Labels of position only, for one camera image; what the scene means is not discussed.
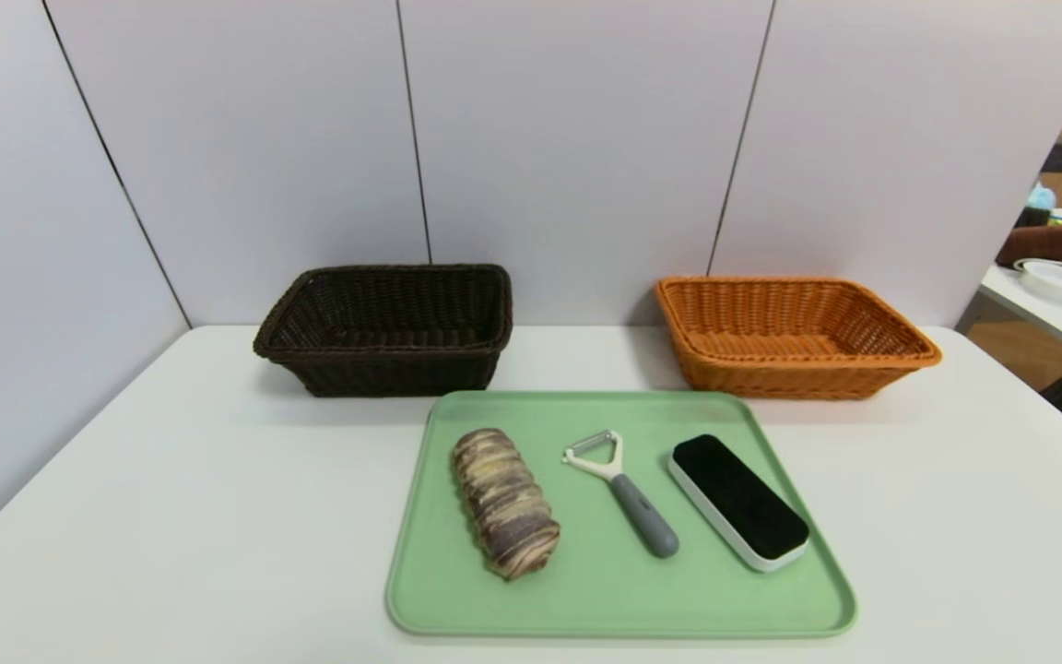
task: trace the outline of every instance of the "gray peeler handle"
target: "gray peeler handle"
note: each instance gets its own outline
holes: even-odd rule
[[[658,510],[653,509],[650,500],[641,495],[637,484],[624,474],[617,475],[609,483],[612,484],[612,492],[617,496],[620,507],[626,510],[653,555],[658,558],[673,556],[679,550],[679,535],[670,528],[666,518],[658,514]]]

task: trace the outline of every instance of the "basket rim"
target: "basket rim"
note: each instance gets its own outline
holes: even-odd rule
[[[338,348],[329,346],[281,346],[270,344],[277,327],[282,323],[295,300],[303,291],[304,287],[311,282],[311,278],[321,274],[333,273],[395,273],[395,272],[481,272],[491,273],[498,277],[499,295],[502,306],[497,307],[498,336],[484,341],[475,341],[472,344],[461,344],[458,346],[400,346],[400,345],[372,345],[358,346],[355,348]],[[253,339],[253,353],[266,359],[276,362],[315,360],[315,359],[362,359],[370,360],[372,356],[418,359],[439,358],[467,358],[480,357],[484,354],[498,353],[507,347],[511,339],[511,329],[514,327],[513,314],[511,314],[511,276],[500,265],[493,263],[442,263],[442,265],[345,265],[337,268],[308,269],[301,273],[290,284],[281,299],[278,299],[273,308],[269,310],[264,323],[258,329],[256,338]]]
[[[841,285],[858,290],[859,294],[870,300],[879,308],[892,323],[907,329],[920,343],[926,345],[923,353],[902,353],[902,354],[832,354],[832,356],[821,356],[821,354],[774,354],[763,353],[705,353],[699,348],[689,337],[686,328],[679,321],[679,311],[671,302],[667,287],[681,285],[682,283],[821,283],[821,285]],[[721,367],[740,367],[741,369],[881,369],[881,370],[915,370],[924,367],[932,367],[941,361],[939,346],[932,340],[920,331],[918,326],[904,317],[901,311],[894,310],[873,290],[860,283],[851,282],[850,278],[839,278],[834,276],[668,276],[661,278],[654,285],[654,294],[662,306],[663,313],[666,314],[667,327],[670,328],[671,337],[681,341],[683,352],[689,353],[699,359],[714,361]]]

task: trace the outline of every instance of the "orange wicker basket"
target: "orange wicker basket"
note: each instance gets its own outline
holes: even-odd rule
[[[907,319],[841,278],[676,276],[656,293],[696,390],[862,399],[940,361]]]

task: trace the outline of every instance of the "white bowl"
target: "white bowl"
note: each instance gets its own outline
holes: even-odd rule
[[[1051,302],[1062,303],[1062,266],[1049,262],[1024,262],[1020,283],[1031,293]]]

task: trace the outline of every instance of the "dark brown wicker basket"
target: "dark brown wicker basket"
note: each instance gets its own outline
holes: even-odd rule
[[[312,269],[274,305],[254,353],[315,396],[483,390],[511,337],[497,265]]]

